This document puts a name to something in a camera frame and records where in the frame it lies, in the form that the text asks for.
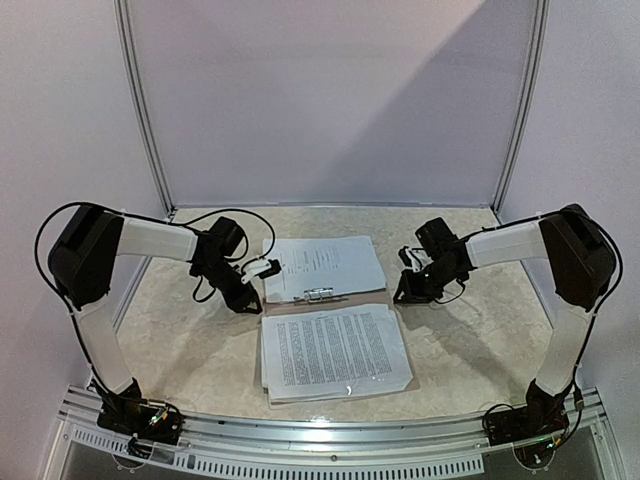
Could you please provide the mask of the transparent plastic folder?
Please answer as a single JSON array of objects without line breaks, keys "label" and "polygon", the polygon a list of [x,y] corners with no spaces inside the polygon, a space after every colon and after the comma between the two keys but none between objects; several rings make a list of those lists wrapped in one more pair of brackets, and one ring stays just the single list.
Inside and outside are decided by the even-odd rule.
[{"label": "transparent plastic folder", "polygon": [[351,400],[418,382],[368,236],[280,239],[267,278],[261,384],[270,404]]}]

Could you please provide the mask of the clipped paper stack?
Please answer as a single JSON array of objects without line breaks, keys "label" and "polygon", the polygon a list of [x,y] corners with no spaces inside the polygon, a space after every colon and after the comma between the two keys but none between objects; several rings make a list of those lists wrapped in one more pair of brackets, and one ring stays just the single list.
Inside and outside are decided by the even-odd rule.
[{"label": "clipped paper stack", "polygon": [[335,296],[384,290],[386,278],[369,236],[280,238],[271,256],[281,272],[264,281],[269,303],[289,303],[311,290]]}]

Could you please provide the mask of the printed paper sheet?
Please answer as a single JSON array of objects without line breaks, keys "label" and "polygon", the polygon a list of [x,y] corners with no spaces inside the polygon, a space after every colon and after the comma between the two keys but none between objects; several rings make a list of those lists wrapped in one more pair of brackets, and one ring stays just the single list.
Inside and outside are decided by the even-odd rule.
[{"label": "printed paper sheet", "polygon": [[261,321],[261,382],[272,404],[393,394],[412,381],[398,319],[384,304]]}]

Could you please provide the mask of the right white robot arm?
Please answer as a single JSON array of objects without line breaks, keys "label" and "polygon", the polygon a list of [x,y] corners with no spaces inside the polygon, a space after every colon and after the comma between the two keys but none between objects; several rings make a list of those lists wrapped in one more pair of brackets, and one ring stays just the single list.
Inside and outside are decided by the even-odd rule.
[{"label": "right white robot arm", "polygon": [[533,381],[549,397],[570,389],[599,308],[621,278],[622,261],[605,230],[578,204],[464,237],[432,219],[415,232],[420,245],[404,247],[405,268],[397,305],[440,303],[450,283],[463,286],[471,272],[529,259],[547,261],[557,296],[556,319]]}]

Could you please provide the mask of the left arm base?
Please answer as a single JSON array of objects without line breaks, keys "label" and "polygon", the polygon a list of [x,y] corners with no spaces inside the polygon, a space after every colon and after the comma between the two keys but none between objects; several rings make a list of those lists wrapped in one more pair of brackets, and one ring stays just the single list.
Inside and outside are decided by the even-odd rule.
[{"label": "left arm base", "polygon": [[102,400],[97,425],[134,439],[176,446],[179,442],[184,416],[173,404],[142,397],[136,380],[121,394],[102,388],[94,382]]}]

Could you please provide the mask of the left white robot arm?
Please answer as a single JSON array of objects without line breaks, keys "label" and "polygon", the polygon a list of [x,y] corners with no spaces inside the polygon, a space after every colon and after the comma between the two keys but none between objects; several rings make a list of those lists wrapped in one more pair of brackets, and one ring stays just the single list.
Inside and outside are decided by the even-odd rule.
[{"label": "left white robot arm", "polygon": [[261,313],[251,275],[230,263],[241,240],[235,221],[221,217],[210,229],[201,231],[90,202],[71,202],[67,207],[73,214],[50,250],[46,279],[69,307],[77,338],[103,396],[119,396],[134,384],[105,310],[118,257],[185,262],[192,275],[221,293],[231,311]]}]

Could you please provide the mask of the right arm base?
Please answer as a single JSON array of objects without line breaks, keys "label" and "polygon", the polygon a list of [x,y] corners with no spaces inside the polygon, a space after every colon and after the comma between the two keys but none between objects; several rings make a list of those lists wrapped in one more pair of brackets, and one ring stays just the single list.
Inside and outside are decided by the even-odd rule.
[{"label": "right arm base", "polygon": [[518,442],[538,436],[565,431],[569,418],[565,400],[573,388],[550,395],[532,381],[525,395],[525,405],[494,405],[482,417],[482,428],[491,446]]}]

